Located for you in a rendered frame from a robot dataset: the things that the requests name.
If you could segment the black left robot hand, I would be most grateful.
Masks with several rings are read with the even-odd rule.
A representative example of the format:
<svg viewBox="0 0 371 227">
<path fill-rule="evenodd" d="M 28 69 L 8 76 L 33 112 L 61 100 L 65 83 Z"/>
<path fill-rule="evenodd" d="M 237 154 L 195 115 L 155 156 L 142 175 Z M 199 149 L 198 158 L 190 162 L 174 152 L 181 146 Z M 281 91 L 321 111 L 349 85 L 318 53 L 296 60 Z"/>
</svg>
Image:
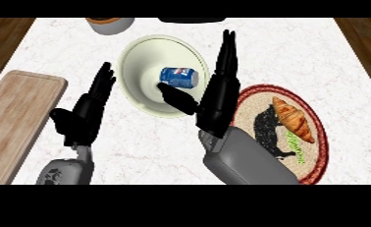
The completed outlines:
<svg viewBox="0 0 371 227">
<path fill-rule="evenodd" d="M 55 122 L 56 132 L 65 136 L 65 146 L 90 146 L 96 141 L 105 106 L 117 81 L 111 67 L 112 64 L 105 62 L 94 77 L 90 90 L 80 96 L 74 109 L 71 111 L 62 108 L 50 110 L 49 116 Z"/>
</svg>

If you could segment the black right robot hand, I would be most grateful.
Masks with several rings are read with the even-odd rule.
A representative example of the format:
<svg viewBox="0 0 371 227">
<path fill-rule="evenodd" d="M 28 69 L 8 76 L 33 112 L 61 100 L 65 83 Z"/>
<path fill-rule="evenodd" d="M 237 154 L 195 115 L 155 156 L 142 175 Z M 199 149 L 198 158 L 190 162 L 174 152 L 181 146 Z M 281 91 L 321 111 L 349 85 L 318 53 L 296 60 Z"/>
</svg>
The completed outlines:
<svg viewBox="0 0 371 227">
<path fill-rule="evenodd" d="M 198 114 L 196 126 L 217 138 L 223 138 L 233 121 L 240 82 L 237 79 L 236 33 L 224 31 L 217 69 L 212 74 L 200 102 L 167 83 L 156 86 L 164 101 L 187 115 Z"/>
</svg>

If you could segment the blue soda can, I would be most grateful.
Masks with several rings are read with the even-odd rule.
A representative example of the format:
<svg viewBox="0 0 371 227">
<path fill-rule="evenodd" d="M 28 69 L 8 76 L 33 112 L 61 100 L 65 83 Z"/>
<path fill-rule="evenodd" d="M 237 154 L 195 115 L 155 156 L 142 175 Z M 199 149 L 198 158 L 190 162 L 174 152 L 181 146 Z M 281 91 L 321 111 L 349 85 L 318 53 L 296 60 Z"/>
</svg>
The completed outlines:
<svg viewBox="0 0 371 227">
<path fill-rule="evenodd" d="M 164 68 L 159 81 L 174 87 L 193 88 L 199 84 L 199 73 L 192 68 Z"/>
</svg>

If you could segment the pale green bowl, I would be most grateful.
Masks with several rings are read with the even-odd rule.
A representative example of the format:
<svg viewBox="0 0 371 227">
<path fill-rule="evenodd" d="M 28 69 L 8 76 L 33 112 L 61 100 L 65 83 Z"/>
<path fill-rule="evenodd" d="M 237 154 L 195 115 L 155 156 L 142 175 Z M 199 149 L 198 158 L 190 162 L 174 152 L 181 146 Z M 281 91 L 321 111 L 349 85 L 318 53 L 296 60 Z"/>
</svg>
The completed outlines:
<svg viewBox="0 0 371 227">
<path fill-rule="evenodd" d="M 139 110 L 156 117 L 177 118 L 184 113 L 165 103 L 156 87 L 164 68 L 190 68 L 198 72 L 198 85 L 186 92 L 200 100 L 209 82 L 209 68 L 200 53 L 181 39 L 147 35 L 130 43 L 121 54 L 117 79 Z"/>
</svg>

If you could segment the round woven placemat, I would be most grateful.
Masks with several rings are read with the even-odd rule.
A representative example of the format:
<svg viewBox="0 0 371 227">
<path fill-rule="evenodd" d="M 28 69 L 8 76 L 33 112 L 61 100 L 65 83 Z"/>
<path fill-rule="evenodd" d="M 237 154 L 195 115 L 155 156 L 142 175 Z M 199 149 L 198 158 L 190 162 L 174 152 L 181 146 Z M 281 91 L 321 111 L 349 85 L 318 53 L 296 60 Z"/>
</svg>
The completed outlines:
<svg viewBox="0 0 371 227">
<path fill-rule="evenodd" d="M 305 141 L 280 125 L 274 98 L 304 112 L 312 142 Z M 278 85 L 253 85 L 239 95 L 231 125 L 242 128 L 268 150 L 280 163 L 295 173 L 299 183 L 314 185 L 323 178 L 329 161 L 326 128 L 320 117 L 302 99 Z"/>
</svg>

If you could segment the wooden cutting board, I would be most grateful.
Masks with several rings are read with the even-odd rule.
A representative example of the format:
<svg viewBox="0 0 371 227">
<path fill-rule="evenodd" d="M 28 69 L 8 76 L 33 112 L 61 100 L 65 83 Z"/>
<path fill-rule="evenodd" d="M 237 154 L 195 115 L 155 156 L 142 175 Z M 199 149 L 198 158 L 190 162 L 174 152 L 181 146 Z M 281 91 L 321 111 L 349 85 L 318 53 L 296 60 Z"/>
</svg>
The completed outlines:
<svg viewBox="0 0 371 227">
<path fill-rule="evenodd" d="M 65 78 L 19 70 L 0 80 L 0 185 L 13 182 L 66 86 Z"/>
</svg>

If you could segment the golden croissant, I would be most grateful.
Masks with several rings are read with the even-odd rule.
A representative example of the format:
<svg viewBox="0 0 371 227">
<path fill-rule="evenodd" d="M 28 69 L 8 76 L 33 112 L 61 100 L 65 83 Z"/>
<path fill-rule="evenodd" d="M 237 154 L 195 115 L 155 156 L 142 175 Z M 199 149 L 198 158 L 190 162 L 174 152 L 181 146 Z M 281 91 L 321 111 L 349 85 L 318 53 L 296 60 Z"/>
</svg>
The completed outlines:
<svg viewBox="0 0 371 227">
<path fill-rule="evenodd" d="M 281 125 L 305 142 L 314 143 L 305 112 L 278 97 L 273 97 L 273 106 Z"/>
</svg>

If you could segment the black appliance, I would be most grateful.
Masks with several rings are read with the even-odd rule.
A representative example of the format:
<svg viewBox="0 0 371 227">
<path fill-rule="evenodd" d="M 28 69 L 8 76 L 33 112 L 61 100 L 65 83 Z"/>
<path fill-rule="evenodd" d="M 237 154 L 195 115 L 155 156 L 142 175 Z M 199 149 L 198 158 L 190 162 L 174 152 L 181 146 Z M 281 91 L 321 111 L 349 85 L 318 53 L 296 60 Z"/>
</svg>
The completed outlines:
<svg viewBox="0 0 371 227">
<path fill-rule="evenodd" d="M 223 22 L 225 18 L 159 18 L 159 20 L 172 24 L 208 24 Z"/>
</svg>

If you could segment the grey pot with orange rim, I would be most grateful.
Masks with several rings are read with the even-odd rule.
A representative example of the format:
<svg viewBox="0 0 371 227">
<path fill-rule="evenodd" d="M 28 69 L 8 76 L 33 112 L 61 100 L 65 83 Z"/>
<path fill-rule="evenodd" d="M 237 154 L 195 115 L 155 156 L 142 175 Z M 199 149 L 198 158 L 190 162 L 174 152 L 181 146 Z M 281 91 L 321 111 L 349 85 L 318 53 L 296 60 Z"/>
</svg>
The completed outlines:
<svg viewBox="0 0 371 227">
<path fill-rule="evenodd" d="M 114 35 L 124 32 L 134 23 L 134 18 L 87 18 L 93 30 L 103 35 Z"/>
</svg>

